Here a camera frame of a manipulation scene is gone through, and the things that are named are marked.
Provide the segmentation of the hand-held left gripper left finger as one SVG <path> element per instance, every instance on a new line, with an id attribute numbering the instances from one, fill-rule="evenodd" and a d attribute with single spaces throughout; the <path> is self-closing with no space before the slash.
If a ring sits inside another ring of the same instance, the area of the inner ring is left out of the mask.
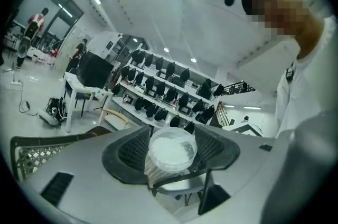
<path id="1" fill-rule="evenodd" d="M 136 127 L 68 145 L 22 189 L 53 224 L 175 224 L 148 188 L 149 134 Z"/>

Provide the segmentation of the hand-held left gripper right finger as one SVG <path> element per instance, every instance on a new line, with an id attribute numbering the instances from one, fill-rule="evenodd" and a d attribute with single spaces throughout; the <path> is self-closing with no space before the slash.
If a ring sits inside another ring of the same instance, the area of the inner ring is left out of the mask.
<path id="1" fill-rule="evenodd" d="M 217 196 L 225 200 L 202 215 L 193 206 L 181 208 L 183 219 L 187 224 L 257 224 L 260 210 L 240 212 L 233 202 L 269 155 L 260 146 L 272 145 L 274 140 L 207 125 L 197 125 L 194 136 L 198 151 L 192 164 L 196 171 L 192 173 L 206 173 L 199 205 L 204 206 L 209 185 L 214 185 Z"/>

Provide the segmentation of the small white cup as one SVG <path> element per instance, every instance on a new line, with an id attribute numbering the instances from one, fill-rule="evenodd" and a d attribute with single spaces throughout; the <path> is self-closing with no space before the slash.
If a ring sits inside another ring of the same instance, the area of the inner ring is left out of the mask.
<path id="1" fill-rule="evenodd" d="M 181 128 L 156 131 L 150 138 L 145 158 L 144 174 L 149 184 L 187 174 L 197 151 L 195 136 Z"/>

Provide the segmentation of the wicker glass-top coffee table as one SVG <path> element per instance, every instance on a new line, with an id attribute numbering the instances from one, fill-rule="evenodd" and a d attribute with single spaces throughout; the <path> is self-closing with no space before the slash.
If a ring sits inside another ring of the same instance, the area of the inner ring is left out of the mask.
<path id="1" fill-rule="evenodd" d="M 56 137 L 15 136 L 10 140 L 10 159 L 13 177 L 17 181 L 24 181 L 64 147 L 78 141 L 106 135 L 110 132 L 110 130 L 102 126 L 96 126 L 85 133 L 76 135 Z"/>

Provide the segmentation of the brown seat wooden chair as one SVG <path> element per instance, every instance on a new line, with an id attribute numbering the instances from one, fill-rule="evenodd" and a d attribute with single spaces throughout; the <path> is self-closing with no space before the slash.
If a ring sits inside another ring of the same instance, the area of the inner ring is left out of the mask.
<path id="1" fill-rule="evenodd" d="M 114 128 L 115 131 L 124 130 L 128 128 L 133 128 L 135 125 L 123 114 L 116 112 L 111 109 L 103 109 L 101 116 L 101 119 L 105 119 L 105 121 Z M 101 125 L 98 125 L 89 131 L 86 132 L 86 134 L 94 134 L 95 136 L 101 136 L 108 133 L 111 133 L 112 131 L 104 128 Z"/>

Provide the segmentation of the white flat floor device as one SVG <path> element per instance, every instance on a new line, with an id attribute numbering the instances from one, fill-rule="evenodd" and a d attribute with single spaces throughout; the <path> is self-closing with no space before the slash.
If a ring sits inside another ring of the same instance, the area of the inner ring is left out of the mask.
<path id="1" fill-rule="evenodd" d="M 37 111 L 37 115 L 50 126 L 57 127 L 59 125 L 59 121 L 53 115 L 50 115 L 47 111 L 43 109 L 39 109 Z"/>

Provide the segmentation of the blue chair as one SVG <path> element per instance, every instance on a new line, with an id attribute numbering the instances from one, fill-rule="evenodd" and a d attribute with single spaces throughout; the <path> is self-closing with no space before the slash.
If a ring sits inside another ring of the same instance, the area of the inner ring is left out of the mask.
<path id="1" fill-rule="evenodd" d="M 91 94 L 90 93 L 82 93 L 82 92 L 78 92 L 76 94 L 76 103 L 75 106 L 77 106 L 77 102 L 78 100 L 82 100 L 82 108 L 81 108 L 81 116 L 83 116 L 83 112 L 84 112 L 84 107 L 85 107 L 85 103 L 87 100 L 90 99 Z"/>

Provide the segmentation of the white table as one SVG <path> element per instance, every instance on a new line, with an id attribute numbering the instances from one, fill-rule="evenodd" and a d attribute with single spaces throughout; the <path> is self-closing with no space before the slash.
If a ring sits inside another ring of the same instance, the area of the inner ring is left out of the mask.
<path id="1" fill-rule="evenodd" d="M 86 100 L 86 103 L 84 105 L 84 111 L 90 110 L 94 97 L 104 102 L 103 109 L 108 109 L 111 99 L 113 97 L 113 93 L 110 90 L 100 89 L 98 87 L 86 87 L 79 81 L 78 77 L 75 74 L 66 72 L 63 78 L 63 89 L 61 90 L 61 96 L 63 96 L 63 92 L 66 92 L 66 83 L 68 83 L 70 88 L 72 89 L 72 92 L 70 94 L 70 100 L 67 102 L 67 118 L 65 123 L 65 130 L 67 133 L 70 133 L 72 114 L 75 111 L 77 93 L 90 95 L 89 99 Z"/>

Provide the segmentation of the person's white shirt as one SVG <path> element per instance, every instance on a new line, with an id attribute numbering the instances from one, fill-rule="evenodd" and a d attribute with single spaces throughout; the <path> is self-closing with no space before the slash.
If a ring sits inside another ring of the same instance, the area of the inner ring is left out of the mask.
<path id="1" fill-rule="evenodd" d="M 290 66 L 277 87 L 274 183 L 260 224 L 323 218 L 322 202 L 338 195 L 338 23 L 324 19 L 314 49 Z"/>

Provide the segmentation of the black monitor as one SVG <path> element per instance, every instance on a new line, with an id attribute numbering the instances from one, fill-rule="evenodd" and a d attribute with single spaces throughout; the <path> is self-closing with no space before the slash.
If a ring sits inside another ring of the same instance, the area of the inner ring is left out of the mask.
<path id="1" fill-rule="evenodd" d="M 102 89 L 112 69 L 112 64 L 88 51 L 81 58 L 77 70 L 77 78 L 85 87 Z"/>

